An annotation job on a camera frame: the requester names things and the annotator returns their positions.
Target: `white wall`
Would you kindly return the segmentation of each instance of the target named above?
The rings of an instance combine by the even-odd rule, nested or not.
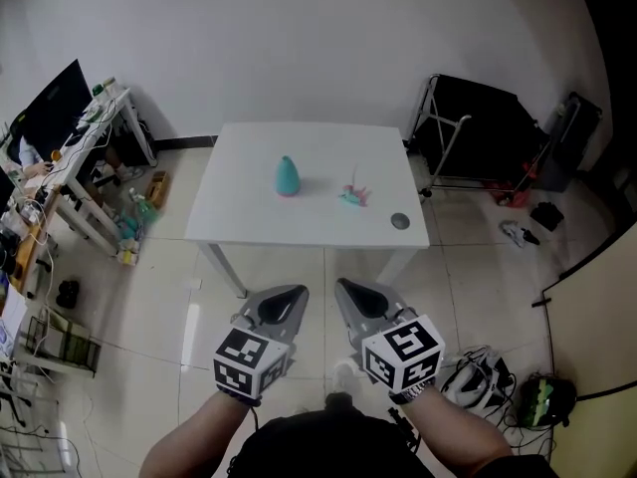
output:
[[[90,84],[133,86],[158,138],[231,120],[404,133],[434,73],[514,92],[540,123],[578,90],[606,115],[596,148],[611,133],[583,0],[0,0],[0,118],[74,58]]]

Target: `black shirt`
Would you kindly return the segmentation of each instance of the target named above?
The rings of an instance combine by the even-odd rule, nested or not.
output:
[[[393,423],[352,412],[317,411],[267,423],[244,443],[228,474],[236,477],[432,477]],[[479,478],[555,477],[539,456],[505,457]]]

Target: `table leg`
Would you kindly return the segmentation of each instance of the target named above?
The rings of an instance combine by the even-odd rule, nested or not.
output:
[[[391,285],[416,253],[418,253],[417,249],[394,251],[378,275],[378,278],[376,278],[376,281],[385,285]]]
[[[232,292],[240,299],[246,299],[248,297],[248,291],[239,280],[237,273],[234,272],[230,262],[221,251],[218,244],[199,243],[199,249],[201,253],[208,259],[217,272],[223,277],[228,284],[228,287],[232,289]]]
[[[66,222],[70,223],[76,230],[87,235],[107,255],[114,257],[117,254],[116,248],[110,244],[100,232],[93,228],[91,223],[80,216],[74,206],[62,196],[59,197],[57,210],[60,211],[60,215]]]
[[[102,211],[101,207],[99,207],[95,202],[93,202],[93,200],[91,199],[91,196],[80,185],[78,180],[72,179],[71,181],[69,181],[67,185],[75,193],[78,199],[82,200],[83,204],[87,204],[87,207],[89,208],[89,211],[91,212],[91,214],[93,214],[95,218],[98,219],[98,221],[105,227],[108,233],[115,238],[115,241],[118,242],[121,237],[120,237],[119,229],[117,228],[117,225],[115,225],[115,222],[112,221],[106,215],[106,213]]]

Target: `watch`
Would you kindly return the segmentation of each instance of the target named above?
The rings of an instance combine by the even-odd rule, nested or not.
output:
[[[235,400],[239,400],[241,403],[244,403],[248,405],[249,407],[259,407],[261,405],[261,396],[257,399],[250,398],[243,394],[236,393],[232,389],[228,389],[227,387],[223,387],[219,384],[217,384],[217,389],[219,389],[219,391],[226,393],[229,396],[232,396]]]
[[[411,386],[404,391],[400,391],[399,393],[389,393],[389,398],[396,405],[405,405],[406,403],[414,400],[420,393],[422,393],[427,387],[432,386],[434,384],[434,378],[430,378],[427,380],[423,380],[418,384]]]

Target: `forearm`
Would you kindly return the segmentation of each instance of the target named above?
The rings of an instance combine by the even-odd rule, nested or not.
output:
[[[22,171],[25,177],[31,179],[38,175],[38,165],[32,164],[31,166],[25,166],[24,168],[22,168]]]
[[[212,476],[249,407],[221,391],[185,423],[155,444],[146,458],[141,478]]]
[[[512,455],[505,437],[489,421],[426,388],[403,406],[431,452],[457,476],[473,476],[497,458]]]

